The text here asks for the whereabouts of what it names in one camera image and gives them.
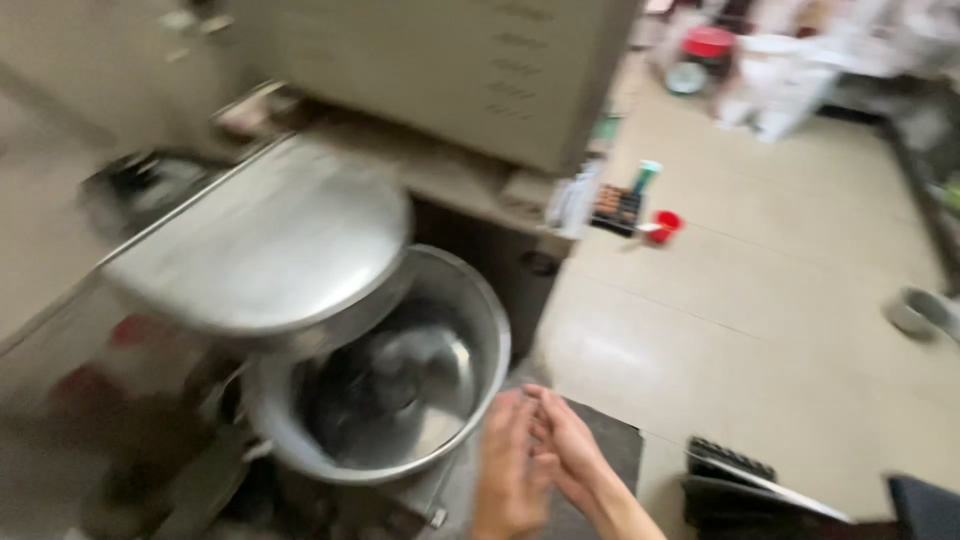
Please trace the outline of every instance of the stainless steel mixing bowl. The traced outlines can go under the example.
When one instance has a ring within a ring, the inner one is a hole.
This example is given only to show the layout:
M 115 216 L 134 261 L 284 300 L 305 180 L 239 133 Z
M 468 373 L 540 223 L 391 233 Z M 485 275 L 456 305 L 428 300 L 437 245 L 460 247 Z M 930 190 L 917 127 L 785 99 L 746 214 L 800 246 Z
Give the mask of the stainless steel mixing bowl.
M 414 278 L 400 309 L 405 303 L 421 303 L 447 313 L 450 320 L 434 317 L 425 324 L 421 320 L 409 331 L 394 326 L 385 338 L 373 338 L 372 347 L 381 364 L 390 364 L 390 351 L 396 350 L 424 351 L 424 356 L 439 358 L 435 362 L 439 375 L 420 388 L 418 400 L 423 403 L 403 408 L 402 414 L 413 418 L 390 422 L 391 429 L 361 430 L 363 444 L 353 440 L 347 455 L 334 457 L 301 420 L 297 365 L 255 359 L 242 376 L 244 409 L 260 436 L 273 441 L 274 456 L 286 466 L 325 482 L 381 483 L 428 467 L 479 425 L 510 361 L 507 316 L 483 278 L 450 253 L 414 246 L 407 263 Z M 389 400 L 403 399 L 403 392 L 397 387 L 389 392 Z

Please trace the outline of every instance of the red container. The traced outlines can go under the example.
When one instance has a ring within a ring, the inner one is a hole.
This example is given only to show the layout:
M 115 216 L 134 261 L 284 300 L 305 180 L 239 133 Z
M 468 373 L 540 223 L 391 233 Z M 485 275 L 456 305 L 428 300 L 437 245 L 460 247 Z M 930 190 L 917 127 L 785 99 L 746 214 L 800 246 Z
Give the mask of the red container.
M 670 210 L 654 212 L 654 223 L 660 225 L 660 228 L 647 233 L 647 239 L 655 244 L 666 242 L 673 233 L 684 227 L 684 220 Z

